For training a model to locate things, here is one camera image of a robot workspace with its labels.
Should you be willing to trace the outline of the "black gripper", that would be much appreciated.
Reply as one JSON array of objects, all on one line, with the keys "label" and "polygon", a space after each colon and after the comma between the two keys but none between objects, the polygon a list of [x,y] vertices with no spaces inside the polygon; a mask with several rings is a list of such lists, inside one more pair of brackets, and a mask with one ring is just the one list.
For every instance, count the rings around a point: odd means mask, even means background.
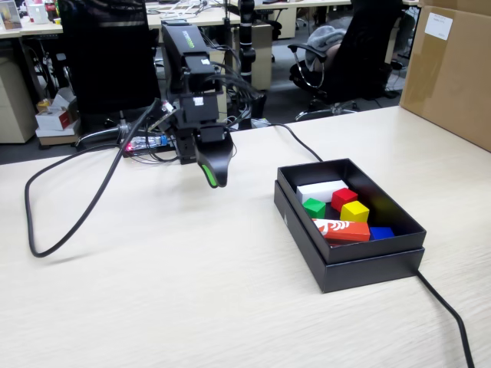
[{"label": "black gripper", "polygon": [[234,144],[224,123],[175,119],[169,123],[168,130],[176,137],[178,144],[194,145],[196,162],[211,188],[227,185]]}]

